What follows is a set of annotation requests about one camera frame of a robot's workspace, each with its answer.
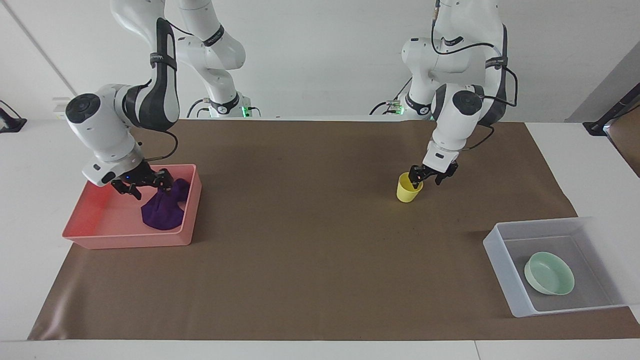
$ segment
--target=purple cloth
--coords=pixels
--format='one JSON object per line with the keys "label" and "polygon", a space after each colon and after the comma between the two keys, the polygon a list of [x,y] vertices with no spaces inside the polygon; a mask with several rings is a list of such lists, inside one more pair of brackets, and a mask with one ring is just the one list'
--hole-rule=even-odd
{"label": "purple cloth", "polygon": [[184,210],[178,202],[187,201],[188,195],[189,183],[184,179],[174,181],[169,192],[158,189],[158,193],[142,206],[142,221],[158,230],[175,229],[184,218]]}

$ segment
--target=white plastic bin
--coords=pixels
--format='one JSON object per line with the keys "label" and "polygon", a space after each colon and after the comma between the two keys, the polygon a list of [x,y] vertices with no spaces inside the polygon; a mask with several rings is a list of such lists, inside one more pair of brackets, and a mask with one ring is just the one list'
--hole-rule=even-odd
{"label": "white plastic bin", "polygon": [[[638,304],[640,286],[601,235],[595,218],[561,218],[495,225],[484,239],[502,292],[515,317],[571,313]],[[524,266],[539,252],[562,258],[573,271],[568,295],[543,295],[526,281]]]}

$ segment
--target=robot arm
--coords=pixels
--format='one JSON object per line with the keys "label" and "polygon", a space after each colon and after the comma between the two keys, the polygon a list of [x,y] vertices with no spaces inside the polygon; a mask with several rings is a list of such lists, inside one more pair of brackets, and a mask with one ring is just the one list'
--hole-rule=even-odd
{"label": "robot arm", "polygon": [[[429,176],[436,176],[438,185],[452,176],[476,125],[491,126],[504,115],[507,31],[497,8],[495,0],[436,0],[431,39],[411,39],[403,49],[403,60],[413,73],[404,103],[421,116],[431,112],[438,123],[422,165],[410,170],[416,189]],[[439,41],[435,31],[442,34]],[[468,67],[465,50],[476,46],[483,47],[485,86],[441,85],[433,72],[463,72]]]}
{"label": "robot arm", "polygon": [[403,61],[413,74],[402,105],[426,118],[432,99],[442,85],[438,73],[459,74],[469,67],[469,45],[484,44],[484,93],[481,124],[499,121],[506,106],[490,97],[505,99],[507,31],[496,0],[436,0],[431,38],[412,38],[403,47]]}
{"label": "robot arm", "polygon": [[236,90],[227,70],[244,65],[244,47],[220,24],[211,0],[180,0],[179,5],[193,36],[178,39],[178,59],[200,75],[213,117],[242,117],[251,101]]}
{"label": "robot arm", "polygon": [[138,186],[167,190],[173,181],[166,170],[154,172],[129,133],[131,126],[166,131],[178,120],[175,41],[164,19],[164,0],[112,0],[111,11],[126,29],[150,47],[152,76],[144,85],[103,86],[67,105],[68,124],[93,151],[83,174],[97,186],[111,183],[120,193],[141,198]]}

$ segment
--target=white table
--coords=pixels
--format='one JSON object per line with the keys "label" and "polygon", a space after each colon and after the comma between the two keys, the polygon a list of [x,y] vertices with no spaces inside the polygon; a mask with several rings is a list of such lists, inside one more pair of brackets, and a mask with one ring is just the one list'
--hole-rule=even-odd
{"label": "white table", "polygon": [[[625,264],[640,274],[640,179],[606,138],[589,136],[579,124],[527,126],[578,215],[603,220]],[[84,185],[80,170],[90,152],[65,122],[50,120],[0,135],[0,154],[0,359],[640,358],[640,340],[24,341],[71,246],[59,234]],[[632,310],[640,319],[640,306]]]}

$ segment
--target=black stand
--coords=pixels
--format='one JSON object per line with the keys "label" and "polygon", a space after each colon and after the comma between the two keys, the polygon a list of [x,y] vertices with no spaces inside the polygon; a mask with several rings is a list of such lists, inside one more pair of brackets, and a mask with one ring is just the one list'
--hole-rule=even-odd
{"label": "black stand", "polygon": [[582,125],[587,132],[593,136],[607,136],[604,127],[617,117],[617,114],[626,108],[633,100],[640,95],[640,83],[638,83],[630,92],[628,92],[617,104],[615,104],[600,120],[596,122],[583,122]]}
{"label": "black stand", "polygon": [[27,119],[14,119],[2,108],[0,108],[0,118],[2,118],[2,121],[4,122],[4,127],[0,129],[0,134],[17,133],[18,131],[22,130],[24,124],[27,123]]}

